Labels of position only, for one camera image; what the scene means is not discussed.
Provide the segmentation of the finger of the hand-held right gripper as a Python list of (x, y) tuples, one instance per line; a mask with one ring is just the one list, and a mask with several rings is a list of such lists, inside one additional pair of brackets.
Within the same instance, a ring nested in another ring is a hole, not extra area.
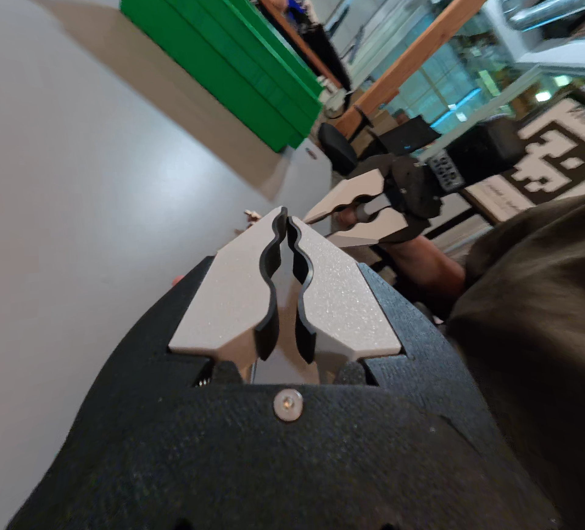
[(314, 224), (335, 211), (345, 209), (362, 197), (377, 197), (384, 190), (384, 176), (379, 169), (339, 182), (303, 217), (306, 224)]
[(334, 232), (326, 240), (338, 248), (371, 246), (407, 227), (403, 214), (391, 207), (385, 207), (376, 213), (372, 221), (364, 221), (350, 229)]

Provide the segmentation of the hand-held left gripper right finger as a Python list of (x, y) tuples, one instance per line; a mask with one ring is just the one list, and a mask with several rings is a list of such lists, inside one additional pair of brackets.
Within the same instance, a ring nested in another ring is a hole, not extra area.
[(296, 347), (307, 364), (398, 355), (401, 343), (359, 264), (299, 218), (289, 216), (287, 239), (300, 284)]

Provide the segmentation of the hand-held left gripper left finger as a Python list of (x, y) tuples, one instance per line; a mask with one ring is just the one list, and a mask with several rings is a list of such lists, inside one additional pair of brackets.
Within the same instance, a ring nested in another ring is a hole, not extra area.
[(288, 211), (277, 207), (218, 250), (172, 336), (173, 353), (215, 361), (266, 360), (279, 334), (272, 280)]

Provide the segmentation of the person's right forearm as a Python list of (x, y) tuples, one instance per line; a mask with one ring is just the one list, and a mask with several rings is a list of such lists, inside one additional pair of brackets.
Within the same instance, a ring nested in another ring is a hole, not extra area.
[(420, 301), (445, 319), (464, 293), (466, 272), (424, 236), (402, 243), (384, 243), (398, 270), (420, 291)]

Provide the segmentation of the person's right hand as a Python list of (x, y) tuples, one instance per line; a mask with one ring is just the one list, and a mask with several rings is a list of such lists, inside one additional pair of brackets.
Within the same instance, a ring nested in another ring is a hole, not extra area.
[(367, 218), (364, 216), (362, 204), (345, 207), (344, 209), (335, 213), (335, 219), (338, 228), (344, 231), (367, 220)]

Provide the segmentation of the black office chair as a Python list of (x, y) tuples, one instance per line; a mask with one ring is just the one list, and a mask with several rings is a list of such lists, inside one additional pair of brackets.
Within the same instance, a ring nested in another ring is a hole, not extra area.
[(318, 141), (332, 168), (340, 175), (353, 173), (359, 164), (372, 156), (405, 156), (433, 144), (441, 135), (421, 116), (400, 116), (397, 126), (377, 132), (367, 118), (352, 139), (347, 139), (329, 123), (318, 131)]

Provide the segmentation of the framed black-white marker board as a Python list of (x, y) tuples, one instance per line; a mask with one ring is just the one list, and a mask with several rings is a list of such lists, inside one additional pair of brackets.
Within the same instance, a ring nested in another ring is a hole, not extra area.
[(584, 195), (584, 92), (560, 95), (518, 131), (522, 159), (506, 173), (462, 191), (497, 224), (539, 204)]

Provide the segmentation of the wooden beam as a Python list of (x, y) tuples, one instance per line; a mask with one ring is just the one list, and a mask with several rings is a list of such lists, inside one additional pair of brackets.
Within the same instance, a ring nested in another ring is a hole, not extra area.
[(340, 118), (335, 128), (350, 138), (365, 117), (393, 100), (399, 88), (428, 58), (447, 43), (461, 26), (479, 12), (487, 0), (454, 0), (384, 74)]

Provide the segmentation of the person's brown shirt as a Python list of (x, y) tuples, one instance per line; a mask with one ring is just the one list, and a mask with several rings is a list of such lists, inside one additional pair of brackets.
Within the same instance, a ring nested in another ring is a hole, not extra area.
[(584, 529), (584, 196), (494, 227), (465, 271), (447, 333), (563, 528)]

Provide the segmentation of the green storage bin stack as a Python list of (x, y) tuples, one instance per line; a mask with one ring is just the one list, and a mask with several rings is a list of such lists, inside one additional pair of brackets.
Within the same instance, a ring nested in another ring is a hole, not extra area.
[(308, 137), (323, 87), (249, 0), (121, 0), (120, 9), (274, 152)]

